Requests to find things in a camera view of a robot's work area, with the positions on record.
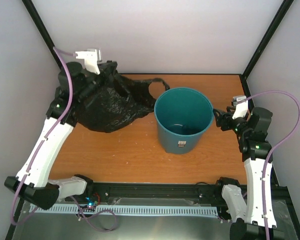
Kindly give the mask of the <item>black plastic trash bag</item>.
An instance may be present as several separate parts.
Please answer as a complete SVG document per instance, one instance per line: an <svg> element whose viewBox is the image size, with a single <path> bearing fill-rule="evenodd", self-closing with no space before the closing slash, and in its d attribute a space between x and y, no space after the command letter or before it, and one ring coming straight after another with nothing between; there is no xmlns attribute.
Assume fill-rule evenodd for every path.
<svg viewBox="0 0 300 240"><path fill-rule="evenodd" d="M78 123L91 131L112 133L147 116L154 111L157 100L149 91L152 83L170 89L161 78L133 80L119 73L111 75L85 99Z"/></svg>

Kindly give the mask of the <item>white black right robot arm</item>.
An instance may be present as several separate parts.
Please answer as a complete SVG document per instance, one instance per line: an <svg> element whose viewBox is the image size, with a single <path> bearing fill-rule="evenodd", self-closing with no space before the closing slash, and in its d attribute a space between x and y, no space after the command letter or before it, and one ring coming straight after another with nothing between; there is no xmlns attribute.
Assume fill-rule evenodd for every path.
<svg viewBox="0 0 300 240"><path fill-rule="evenodd" d="M244 198L237 180L221 177L217 193L222 196L231 216L231 240L283 240L273 213L271 193L272 162L267 159L271 144L266 140L272 121L272 112L255 107L250 114L239 113L238 106L227 111L213 110L216 126L222 131L232 130L242 154L246 178L247 197Z"/></svg>

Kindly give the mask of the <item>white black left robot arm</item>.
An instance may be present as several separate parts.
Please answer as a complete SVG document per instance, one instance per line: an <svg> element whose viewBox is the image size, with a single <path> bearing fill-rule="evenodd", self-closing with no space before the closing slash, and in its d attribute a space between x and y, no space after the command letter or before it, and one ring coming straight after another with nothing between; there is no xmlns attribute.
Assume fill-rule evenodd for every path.
<svg viewBox="0 0 300 240"><path fill-rule="evenodd" d="M88 99L97 94L117 72L117 62L98 63L98 72L79 62L66 63L58 73L59 87L47 112L42 132L26 163L16 176L8 176L4 185L34 206L48 210L71 196L82 201L93 198L93 180L82 174L50 180L52 166L62 145L78 123L83 122Z"/></svg>

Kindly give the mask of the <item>teal plastic trash bin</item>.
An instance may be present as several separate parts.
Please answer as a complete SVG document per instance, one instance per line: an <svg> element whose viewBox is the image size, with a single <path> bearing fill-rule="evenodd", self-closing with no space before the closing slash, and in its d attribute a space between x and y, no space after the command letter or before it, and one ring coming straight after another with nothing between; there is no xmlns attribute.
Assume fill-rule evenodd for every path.
<svg viewBox="0 0 300 240"><path fill-rule="evenodd" d="M155 102L154 116L159 143L177 155L192 151L214 120L210 100L188 87L165 91Z"/></svg>

